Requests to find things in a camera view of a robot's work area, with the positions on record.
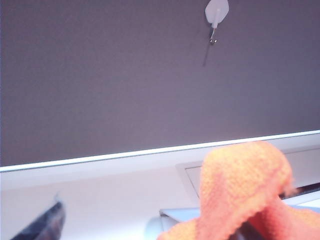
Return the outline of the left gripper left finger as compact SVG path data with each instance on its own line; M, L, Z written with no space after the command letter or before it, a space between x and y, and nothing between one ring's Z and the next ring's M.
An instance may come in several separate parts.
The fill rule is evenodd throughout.
M60 240L66 220L65 205L57 201L48 210L39 215L12 240Z

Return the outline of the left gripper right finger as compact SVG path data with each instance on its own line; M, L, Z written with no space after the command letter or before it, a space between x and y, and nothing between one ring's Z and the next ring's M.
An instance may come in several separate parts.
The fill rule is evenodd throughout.
M269 236L259 215L244 221L233 233L233 240L268 240Z

